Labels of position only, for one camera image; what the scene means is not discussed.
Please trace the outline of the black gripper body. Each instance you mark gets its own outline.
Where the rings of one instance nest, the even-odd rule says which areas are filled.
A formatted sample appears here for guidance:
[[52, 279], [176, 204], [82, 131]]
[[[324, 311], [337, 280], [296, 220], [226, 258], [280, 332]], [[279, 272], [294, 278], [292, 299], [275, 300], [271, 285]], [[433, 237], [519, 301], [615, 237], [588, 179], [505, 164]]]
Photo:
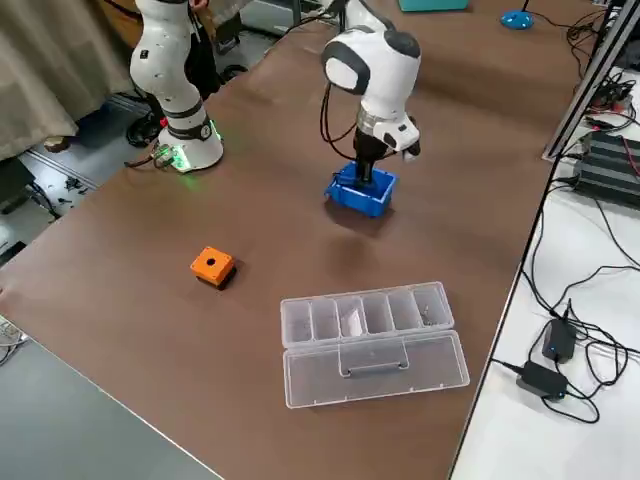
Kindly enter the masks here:
[[375, 163], [388, 152], [388, 146], [383, 141], [365, 133], [359, 127], [354, 133], [353, 148], [357, 162]]

